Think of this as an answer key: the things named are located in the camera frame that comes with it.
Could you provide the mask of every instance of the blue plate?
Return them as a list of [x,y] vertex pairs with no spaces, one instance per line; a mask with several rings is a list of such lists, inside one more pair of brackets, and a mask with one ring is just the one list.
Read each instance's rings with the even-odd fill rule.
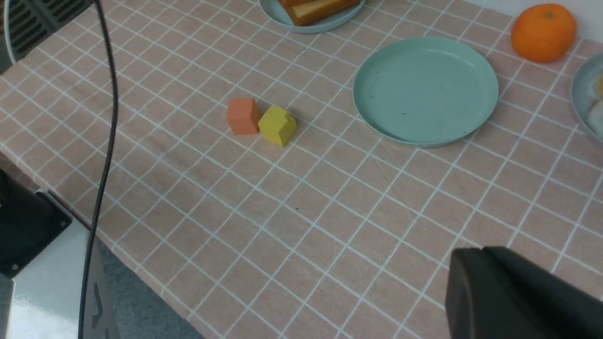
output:
[[436,147],[475,131],[498,102],[498,81],[480,53],[424,37],[393,43],[358,70],[353,98],[379,133],[416,147]]
[[352,20],[358,12],[363,8],[365,0],[355,7],[350,7],[337,14],[331,15],[325,20],[319,21],[312,26],[295,26],[287,12],[279,4],[278,0],[260,0],[260,7],[266,15],[272,19],[278,26],[294,33],[315,34],[330,31],[337,28],[346,22]]
[[587,116],[595,102],[592,85],[595,78],[603,72],[603,53],[599,53],[594,57],[586,60],[573,76],[572,80],[572,105],[573,111],[578,117],[580,124],[586,129],[591,136],[603,144],[601,139],[591,126],[587,123]]

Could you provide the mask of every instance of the green plate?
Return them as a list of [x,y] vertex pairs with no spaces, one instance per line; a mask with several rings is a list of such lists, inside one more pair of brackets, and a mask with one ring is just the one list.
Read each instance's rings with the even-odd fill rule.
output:
[[371,55],[353,90],[358,112],[378,132],[436,147],[481,126],[496,107],[498,81],[472,48],[440,37],[407,39]]

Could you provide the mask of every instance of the gray floor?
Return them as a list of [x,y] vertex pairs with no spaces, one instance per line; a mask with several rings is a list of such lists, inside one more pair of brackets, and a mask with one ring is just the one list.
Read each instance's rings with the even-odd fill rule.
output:
[[[102,242],[98,244],[122,339],[202,338]],[[11,280],[0,275],[0,338],[6,330],[11,291]]]

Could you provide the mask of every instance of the toy block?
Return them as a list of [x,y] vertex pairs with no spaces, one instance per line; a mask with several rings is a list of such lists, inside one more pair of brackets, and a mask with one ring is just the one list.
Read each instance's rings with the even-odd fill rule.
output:
[[262,136],[275,144],[284,147],[295,133],[297,124],[286,110],[271,106],[258,123]]
[[260,108],[252,98],[236,98],[228,103],[226,120],[234,135],[256,134],[260,121]]

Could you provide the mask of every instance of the air vent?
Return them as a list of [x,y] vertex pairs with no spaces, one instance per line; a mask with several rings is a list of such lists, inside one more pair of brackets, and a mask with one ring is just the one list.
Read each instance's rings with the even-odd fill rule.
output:
[[35,3],[28,0],[12,0],[8,12],[8,29],[14,56],[24,57],[53,32],[52,28],[36,13]]
[[[8,28],[17,60],[87,9],[93,0],[10,0]],[[5,0],[0,0],[0,74],[11,65],[4,34]]]
[[73,20],[83,10],[88,8],[92,0],[38,0],[46,9],[58,27],[62,27]]

